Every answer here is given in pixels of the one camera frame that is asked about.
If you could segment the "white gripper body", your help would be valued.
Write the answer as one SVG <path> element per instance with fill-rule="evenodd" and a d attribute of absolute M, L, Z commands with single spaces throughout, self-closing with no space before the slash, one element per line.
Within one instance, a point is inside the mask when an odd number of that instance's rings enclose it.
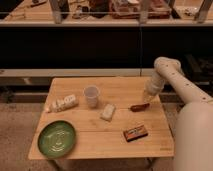
<path fill-rule="evenodd" d="M 151 78 L 145 84 L 144 94 L 146 96 L 156 96 L 164 88 L 164 81 Z"/>

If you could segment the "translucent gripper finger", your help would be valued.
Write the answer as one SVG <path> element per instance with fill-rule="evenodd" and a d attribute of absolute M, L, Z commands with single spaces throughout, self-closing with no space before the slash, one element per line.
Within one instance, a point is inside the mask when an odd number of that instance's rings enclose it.
<path fill-rule="evenodd" d="M 144 104 L 150 103 L 154 98 L 155 98 L 155 95 L 144 94 L 143 95 L 143 103 Z"/>

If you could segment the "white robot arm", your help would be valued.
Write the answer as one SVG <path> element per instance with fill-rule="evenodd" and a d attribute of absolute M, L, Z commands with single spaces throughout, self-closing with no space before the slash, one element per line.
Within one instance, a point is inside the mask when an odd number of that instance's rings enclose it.
<path fill-rule="evenodd" d="M 144 88 L 150 103 L 168 82 L 185 103 L 176 122 L 173 171 L 213 171 L 213 97 L 181 74 L 181 63 L 158 57 Z"/>

